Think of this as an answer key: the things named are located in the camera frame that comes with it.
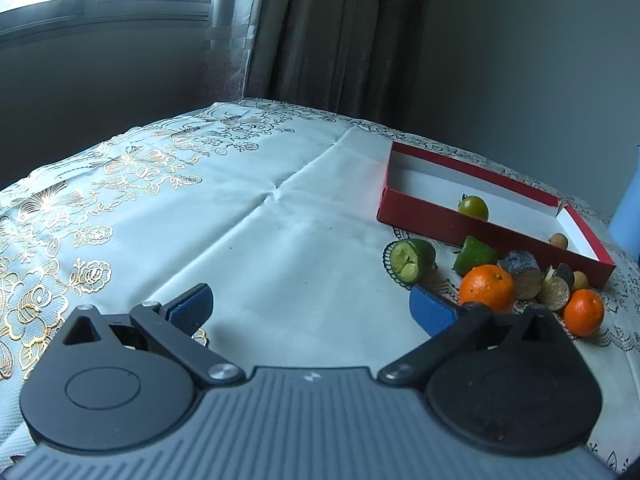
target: small round fruit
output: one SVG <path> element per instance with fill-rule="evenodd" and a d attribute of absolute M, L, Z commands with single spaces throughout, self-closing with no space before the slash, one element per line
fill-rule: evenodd
<path fill-rule="evenodd" d="M 513 279 L 496 265 L 482 265 L 471 269 L 460 283 L 460 305 L 478 301 L 494 312 L 505 313 L 515 303 Z"/>
<path fill-rule="evenodd" d="M 391 271 L 407 285 L 419 282 L 428 270 L 433 269 L 435 261 L 436 249 L 421 238 L 399 240 L 389 253 Z"/>
<path fill-rule="evenodd" d="M 485 222 L 489 219 L 489 208 L 479 196 L 463 195 L 458 204 L 458 212 Z"/>
<path fill-rule="evenodd" d="M 571 291 L 581 290 L 583 288 L 589 288 L 589 280 L 587 275 L 581 270 L 574 270 L 574 286 Z"/>
<path fill-rule="evenodd" d="M 549 238 L 549 243 L 554 247 L 566 249 L 569 246 L 569 240 L 562 233 L 556 233 Z"/>
<path fill-rule="evenodd" d="M 562 317 L 569 332 L 588 337 L 600 328 L 604 319 L 604 305 L 595 292 L 583 288 L 571 295 Z"/>

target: blue bottle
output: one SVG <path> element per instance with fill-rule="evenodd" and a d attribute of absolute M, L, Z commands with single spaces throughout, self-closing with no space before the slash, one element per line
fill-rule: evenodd
<path fill-rule="evenodd" d="M 609 233 L 630 257 L 640 262 L 640 146 L 636 174 L 611 219 Z"/>

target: blue gripper pad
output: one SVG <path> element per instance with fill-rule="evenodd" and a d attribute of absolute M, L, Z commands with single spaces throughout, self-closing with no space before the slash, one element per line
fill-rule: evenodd
<path fill-rule="evenodd" d="M 213 291 L 199 283 L 160 308 L 160 316 L 192 336 L 213 313 Z"/>
<path fill-rule="evenodd" d="M 431 337 L 453 325 L 460 315 L 457 305 L 420 285 L 411 289 L 409 311 L 415 322 Z"/>

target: screw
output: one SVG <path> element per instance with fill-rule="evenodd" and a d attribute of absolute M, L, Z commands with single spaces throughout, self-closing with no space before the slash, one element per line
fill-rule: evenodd
<path fill-rule="evenodd" d="M 231 363 L 220 363 L 209 368 L 209 377 L 215 381 L 231 381 L 240 373 L 240 368 Z"/>
<path fill-rule="evenodd" d="M 407 364 L 391 365 L 385 371 L 385 377 L 392 381 L 402 381 L 414 374 L 414 368 Z"/>

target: window frame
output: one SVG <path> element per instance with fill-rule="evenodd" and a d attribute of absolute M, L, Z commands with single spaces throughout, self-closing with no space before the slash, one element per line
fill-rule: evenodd
<path fill-rule="evenodd" d="M 48 0 L 0 12 L 0 44 L 30 34 L 91 23 L 206 21 L 211 0 Z"/>

